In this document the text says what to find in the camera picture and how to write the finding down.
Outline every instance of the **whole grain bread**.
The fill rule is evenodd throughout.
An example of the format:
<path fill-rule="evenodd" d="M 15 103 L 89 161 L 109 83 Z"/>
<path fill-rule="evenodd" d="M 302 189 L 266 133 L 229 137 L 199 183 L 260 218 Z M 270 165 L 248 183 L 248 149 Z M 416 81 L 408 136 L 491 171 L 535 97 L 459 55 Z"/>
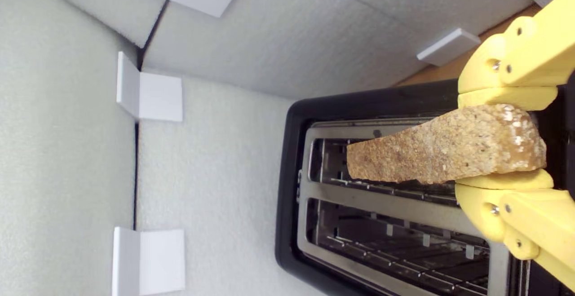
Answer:
<path fill-rule="evenodd" d="M 347 147 L 354 179 L 443 183 L 546 166 L 531 117 L 509 104 L 453 110 L 424 124 Z"/>

